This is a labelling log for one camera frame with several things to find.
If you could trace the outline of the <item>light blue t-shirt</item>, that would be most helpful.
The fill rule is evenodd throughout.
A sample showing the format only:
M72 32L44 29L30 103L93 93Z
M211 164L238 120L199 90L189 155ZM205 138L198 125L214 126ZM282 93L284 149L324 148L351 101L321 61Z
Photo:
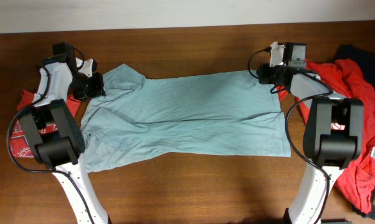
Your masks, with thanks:
M148 79L124 64L103 81L81 120L88 172L169 152L291 154L278 96L246 71Z

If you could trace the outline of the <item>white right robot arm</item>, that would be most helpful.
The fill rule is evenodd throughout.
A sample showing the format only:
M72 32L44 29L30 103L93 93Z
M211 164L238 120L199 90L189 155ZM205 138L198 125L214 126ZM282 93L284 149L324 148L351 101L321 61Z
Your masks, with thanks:
M265 63L256 71L261 84L271 84L306 104L309 115L303 135L305 173L293 203L282 223L321 223L321 216L337 178L362 150L364 104L360 99L339 95L309 70Z

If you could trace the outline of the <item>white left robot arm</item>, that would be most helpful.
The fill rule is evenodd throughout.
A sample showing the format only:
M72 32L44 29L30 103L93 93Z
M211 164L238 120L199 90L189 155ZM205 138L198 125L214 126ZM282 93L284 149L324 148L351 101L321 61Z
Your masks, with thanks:
M111 222L88 177L85 141L66 104L73 81L99 77L96 65L93 59L73 58L70 65L60 57L44 60L34 100L18 118L34 159L59 181L78 223Z

